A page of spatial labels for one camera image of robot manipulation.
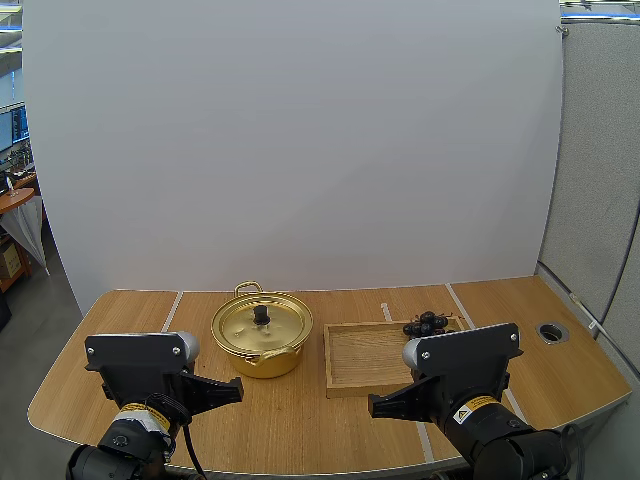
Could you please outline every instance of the warning label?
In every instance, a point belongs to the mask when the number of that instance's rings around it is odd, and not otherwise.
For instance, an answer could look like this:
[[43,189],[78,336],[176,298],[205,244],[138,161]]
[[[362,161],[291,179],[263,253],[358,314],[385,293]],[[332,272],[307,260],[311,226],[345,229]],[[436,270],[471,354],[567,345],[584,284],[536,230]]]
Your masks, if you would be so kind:
[[167,420],[164,415],[162,415],[159,411],[154,408],[147,407],[141,403],[127,403],[124,407],[120,409],[121,412],[133,412],[135,410],[148,410],[153,417],[160,422],[160,425],[164,427],[165,430],[169,430],[170,424],[169,420]]
[[471,416],[471,413],[480,407],[484,407],[490,403],[500,403],[495,398],[489,397],[488,395],[484,395],[482,397],[476,397],[472,400],[469,400],[463,406],[461,406],[458,411],[453,415],[453,419],[462,425],[467,418]]

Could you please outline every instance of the gray partition wall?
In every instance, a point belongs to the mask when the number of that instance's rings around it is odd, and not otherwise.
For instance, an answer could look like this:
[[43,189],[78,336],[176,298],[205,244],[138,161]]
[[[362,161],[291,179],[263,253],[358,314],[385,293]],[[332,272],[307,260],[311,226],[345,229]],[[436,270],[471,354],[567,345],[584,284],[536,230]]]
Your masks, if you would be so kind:
[[[640,22],[565,26],[561,140],[540,260],[603,320],[637,368]],[[586,478],[640,478],[640,383],[603,335],[597,341],[635,393],[588,446]]]
[[568,25],[541,260],[602,318],[640,201],[640,26]]

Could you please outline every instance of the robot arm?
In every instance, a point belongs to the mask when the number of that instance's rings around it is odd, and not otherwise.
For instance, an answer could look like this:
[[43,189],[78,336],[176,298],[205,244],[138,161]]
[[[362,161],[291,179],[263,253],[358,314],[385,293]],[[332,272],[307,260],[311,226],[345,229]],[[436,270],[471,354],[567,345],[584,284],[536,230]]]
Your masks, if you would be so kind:
[[436,424],[471,466],[468,478],[565,478],[571,463],[563,436],[535,430],[499,402],[509,360],[519,355],[514,323],[410,340],[403,359],[415,383],[370,395],[369,412]]

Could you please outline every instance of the wall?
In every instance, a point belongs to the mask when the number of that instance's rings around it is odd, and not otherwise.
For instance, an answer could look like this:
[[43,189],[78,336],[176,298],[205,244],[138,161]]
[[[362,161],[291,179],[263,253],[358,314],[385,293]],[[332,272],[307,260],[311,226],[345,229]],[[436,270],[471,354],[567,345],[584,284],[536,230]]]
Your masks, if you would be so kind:
[[168,0],[30,5],[33,152],[81,309],[112,288],[531,274],[559,8],[514,3],[191,1],[182,24]]
[[[540,258],[599,319],[615,293],[604,327],[638,366],[640,231],[634,222],[640,202],[640,25],[568,28],[562,135]],[[560,292],[551,277],[543,278]],[[589,323],[580,312],[577,316]],[[602,335],[597,341],[637,392],[640,383],[622,357]],[[587,479],[640,477],[638,398],[633,393],[590,444]]]

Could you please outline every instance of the office desk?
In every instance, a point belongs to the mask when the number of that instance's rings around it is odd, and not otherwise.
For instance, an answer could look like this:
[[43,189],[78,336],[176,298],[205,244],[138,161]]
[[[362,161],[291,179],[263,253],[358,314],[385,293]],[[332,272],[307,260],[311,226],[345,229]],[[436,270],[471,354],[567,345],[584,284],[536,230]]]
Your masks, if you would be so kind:
[[[295,292],[314,316],[301,364],[276,379],[243,377],[242,403],[198,415],[193,443],[205,469],[222,472],[317,474],[365,472],[407,475],[462,463],[433,425],[371,419],[367,399],[325,397],[323,325],[394,321],[425,310],[465,316],[476,326],[507,321],[521,329],[524,355],[511,361],[516,405],[536,428],[552,428],[613,408],[631,392],[589,332],[538,278],[375,290]],[[238,374],[211,335],[211,319],[231,293],[112,291],[95,303],[51,368],[29,407],[31,424],[51,435],[95,444],[117,413],[102,393],[101,378],[84,370],[83,344],[93,333],[186,330],[198,337],[196,374],[228,381]],[[174,303],[175,313],[170,315]],[[558,321],[568,342],[547,345],[534,327]],[[171,463],[191,466],[184,441]]]

